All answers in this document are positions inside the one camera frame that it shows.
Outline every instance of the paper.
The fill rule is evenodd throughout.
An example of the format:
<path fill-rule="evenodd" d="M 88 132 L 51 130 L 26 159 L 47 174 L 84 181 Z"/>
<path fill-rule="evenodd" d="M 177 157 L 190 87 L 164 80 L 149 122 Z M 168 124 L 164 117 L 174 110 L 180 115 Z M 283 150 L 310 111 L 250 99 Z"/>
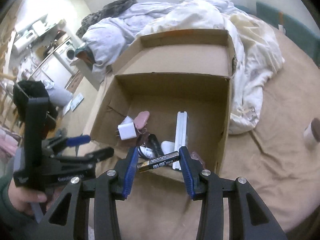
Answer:
<path fill-rule="evenodd" d="M 79 93 L 71 102 L 71 105 L 70 105 L 71 110 L 74 111 L 83 99 L 84 99 L 83 95 Z"/>
<path fill-rule="evenodd" d="M 64 108 L 63 108 L 63 110 L 62 110 L 62 116 L 65 116 L 66 113 L 70 110 L 71 102 L 72 102 L 72 99 L 69 101 L 69 103 L 67 103 L 67 104 L 64 106 Z"/>

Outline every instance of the white cabinet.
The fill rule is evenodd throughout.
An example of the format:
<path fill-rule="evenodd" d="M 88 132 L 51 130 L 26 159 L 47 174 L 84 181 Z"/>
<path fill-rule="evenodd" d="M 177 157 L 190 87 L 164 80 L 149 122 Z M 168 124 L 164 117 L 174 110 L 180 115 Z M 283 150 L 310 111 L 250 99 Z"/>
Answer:
<path fill-rule="evenodd" d="M 72 76 L 54 55 L 49 56 L 41 69 L 55 84 L 63 88 Z"/>

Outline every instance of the green sleeve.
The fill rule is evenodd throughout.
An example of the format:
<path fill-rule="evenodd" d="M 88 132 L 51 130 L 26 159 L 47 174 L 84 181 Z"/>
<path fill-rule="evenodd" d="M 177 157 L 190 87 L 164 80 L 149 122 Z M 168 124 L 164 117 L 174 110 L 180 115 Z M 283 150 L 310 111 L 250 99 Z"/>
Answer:
<path fill-rule="evenodd" d="M 6 224 L 9 231 L 21 229 L 28 223 L 35 223 L 34 220 L 17 211 L 11 204 L 8 196 L 8 187 L 12 176 L 4 175 L 0 178 L 0 217 L 3 223 Z"/>

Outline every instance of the white blanket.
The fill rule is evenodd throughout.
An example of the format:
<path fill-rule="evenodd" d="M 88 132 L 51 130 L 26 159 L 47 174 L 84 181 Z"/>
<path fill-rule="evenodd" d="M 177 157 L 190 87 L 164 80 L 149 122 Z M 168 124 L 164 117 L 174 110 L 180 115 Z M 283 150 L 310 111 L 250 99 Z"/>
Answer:
<path fill-rule="evenodd" d="M 229 31 L 237 57 L 229 132 L 252 130 L 260 118 L 262 88 L 281 69 L 283 58 L 272 28 L 235 8 L 230 0 L 135 4 L 118 18 L 92 25 L 83 40 L 97 62 L 93 72 L 102 78 L 101 70 L 105 71 L 137 35 L 190 28 Z"/>

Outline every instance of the metal screw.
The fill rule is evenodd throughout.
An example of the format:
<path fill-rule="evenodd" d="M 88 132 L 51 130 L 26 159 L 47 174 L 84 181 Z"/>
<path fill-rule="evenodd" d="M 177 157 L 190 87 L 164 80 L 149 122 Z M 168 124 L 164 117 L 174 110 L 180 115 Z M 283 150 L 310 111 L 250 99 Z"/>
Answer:
<path fill-rule="evenodd" d="M 107 175 L 108 176 L 114 176 L 116 174 L 116 171 L 115 170 L 108 170 L 107 171 Z"/>
<path fill-rule="evenodd" d="M 209 171 L 209 170 L 202 170 L 201 173 L 202 173 L 202 175 L 204 175 L 204 176 L 209 176 L 209 175 L 211 174 L 211 171 Z"/>
<path fill-rule="evenodd" d="M 238 178 L 239 183 L 241 184 L 246 184 L 247 180 L 244 177 L 239 177 Z"/>
<path fill-rule="evenodd" d="M 71 179 L 71 183 L 72 183 L 72 184 L 77 184 L 79 181 L 80 181 L 79 177 L 73 177 L 73 178 Z"/>

